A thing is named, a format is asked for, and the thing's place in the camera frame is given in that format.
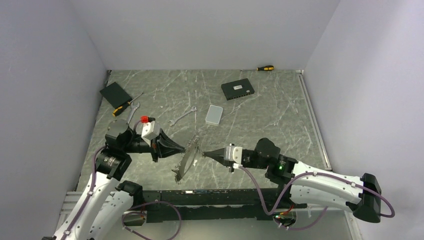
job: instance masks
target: white wall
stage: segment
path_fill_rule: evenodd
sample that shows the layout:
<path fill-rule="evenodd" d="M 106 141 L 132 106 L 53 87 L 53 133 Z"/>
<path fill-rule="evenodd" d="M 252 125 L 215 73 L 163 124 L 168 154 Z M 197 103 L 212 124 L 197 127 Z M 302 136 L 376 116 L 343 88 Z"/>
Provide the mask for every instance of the white wall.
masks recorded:
<path fill-rule="evenodd" d="M 424 238 L 423 43 L 423 1 L 344 0 L 305 69 L 333 168 L 375 174 L 396 210 L 366 240 Z"/>
<path fill-rule="evenodd" d="M 340 0 L 72 0 L 108 69 L 303 69 Z"/>
<path fill-rule="evenodd" d="M 67 0 L 0 1 L 0 239 L 53 235 L 105 76 Z"/>

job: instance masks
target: metal frame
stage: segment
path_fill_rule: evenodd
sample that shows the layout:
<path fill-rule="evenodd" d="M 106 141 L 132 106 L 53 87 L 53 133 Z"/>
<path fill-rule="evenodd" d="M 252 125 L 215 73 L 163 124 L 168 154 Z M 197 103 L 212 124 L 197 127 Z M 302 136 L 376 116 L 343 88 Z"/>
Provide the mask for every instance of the metal frame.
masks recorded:
<path fill-rule="evenodd" d="M 349 226 L 350 234 L 353 240 L 363 240 L 362 233 L 359 229 L 358 221 L 351 212 L 344 211 L 347 225 Z"/>
<path fill-rule="evenodd" d="M 322 161 L 324 163 L 324 169 L 327 171 L 332 171 L 332 167 L 329 161 L 329 157 L 327 155 L 326 147 L 324 146 L 324 141 L 321 136 L 320 129 L 318 128 L 317 119 L 315 118 L 314 110 L 312 108 L 311 100 L 309 99 L 308 91 L 305 86 L 305 81 L 302 74 L 297 74 L 299 78 L 299 84 L 302 89 L 302 93 L 305 97 L 305 102 L 307 105 L 307 112 L 309 113 L 310 121 L 312 122 L 313 132 L 315 133 L 316 141 L 319 145 L 319 151 L 321 153 Z"/>

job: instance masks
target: marble table surface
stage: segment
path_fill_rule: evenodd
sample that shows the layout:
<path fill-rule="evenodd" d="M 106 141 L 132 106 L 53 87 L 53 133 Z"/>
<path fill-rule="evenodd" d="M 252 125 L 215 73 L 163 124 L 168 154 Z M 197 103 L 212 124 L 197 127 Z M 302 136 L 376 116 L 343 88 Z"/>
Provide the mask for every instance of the marble table surface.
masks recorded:
<path fill-rule="evenodd" d="M 221 84 L 248 78 L 255 93 L 227 101 Z M 261 138 L 269 138 L 281 148 L 281 154 L 324 169 L 319 144 L 311 123 L 305 96 L 294 70 L 270 72 L 240 70 L 114 70 L 108 84 L 117 82 L 131 96 L 144 92 L 138 100 L 140 108 L 131 126 L 140 116 L 155 117 L 164 132 L 175 142 L 186 146 L 192 136 L 200 136 L 200 150 L 212 151 L 230 143 L 254 149 Z M 210 105 L 223 107 L 219 126 L 206 124 Z M 181 119 L 175 126 L 168 121 L 180 116 L 192 106 L 197 112 Z M 91 159 L 95 150 L 105 143 L 105 133 L 113 107 L 103 99 L 82 167 L 77 191 L 87 184 Z M 130 109 L 118 118 L 126 119 Z M 130 154 L 132 163 L 123 180 L 133 181 L 144 190 L 240 189 L 254 188 L 243 171 L 228 169 L 210 158 L 198 154 L 197 163 L 176 184 L 171 169 L 179 163 L 181 154 L 152 161 L 149 153 Z M 276 184 L 264 177 L 264 170 L 252 169 L 262 188 Z"/>

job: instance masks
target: red cap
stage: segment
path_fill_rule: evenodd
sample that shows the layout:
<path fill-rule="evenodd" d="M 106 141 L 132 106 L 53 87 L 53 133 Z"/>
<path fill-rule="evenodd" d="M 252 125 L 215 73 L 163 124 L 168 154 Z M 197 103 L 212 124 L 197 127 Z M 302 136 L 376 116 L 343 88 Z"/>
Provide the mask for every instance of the red cap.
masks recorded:
<path fill-rule="evenodd" d="M 148 116 L 141 116 L 141 123 L 142 124 L 146 124 L 149 122 L 149 117 Z"/>

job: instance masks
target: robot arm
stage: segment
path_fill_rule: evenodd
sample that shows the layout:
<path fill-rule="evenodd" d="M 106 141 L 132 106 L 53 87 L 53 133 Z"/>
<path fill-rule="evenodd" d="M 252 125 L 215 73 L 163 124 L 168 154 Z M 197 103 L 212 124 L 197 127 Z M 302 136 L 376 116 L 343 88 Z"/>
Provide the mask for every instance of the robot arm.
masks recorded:
<path fill-rule="evenodd" d="M 136 128 L 131 129 L 124 119 L 109 124 L 106 147 L 94 156 L 95 172 L 81 198 L 54 236 L 43 240 L 102 239 L 123 212 L 144 202 L 140 185 L 130 181 L 119 184 L 132 161 L 128 153 L 150 153 L 157 162 L 158 158 L 186 151 L 163 132 L 154 118 L 145 116 L 141 120 L 142 134 L 137 134 Z M 104 205 L 115 190 L 118 192 Z"/>
<path fill-rule="evenodd" d="M 375 176 L 368 173 L 362 177 L 347 176 L 321 170 L 281 155 L 280 151 L 281 149 L 268 138 L 262 138 L 257 142 L 254 150 L 230 145 L 215 151 L 203 152 L 203 156 L 229 167 L 230 172 L 239 167 L 266 169 L 265 177 L 278 184 L 280 189 L 301 174 L 313 173 L 313 175 L 305 175 L 295 180 L 283 198 L 295 204 L 336 207 L 352 212 L 356 218 L 366 222 L 380 222 L 381 199 L 360 188 L 360 186 L 367 187 L 381 194 L 382 191 Z"/>

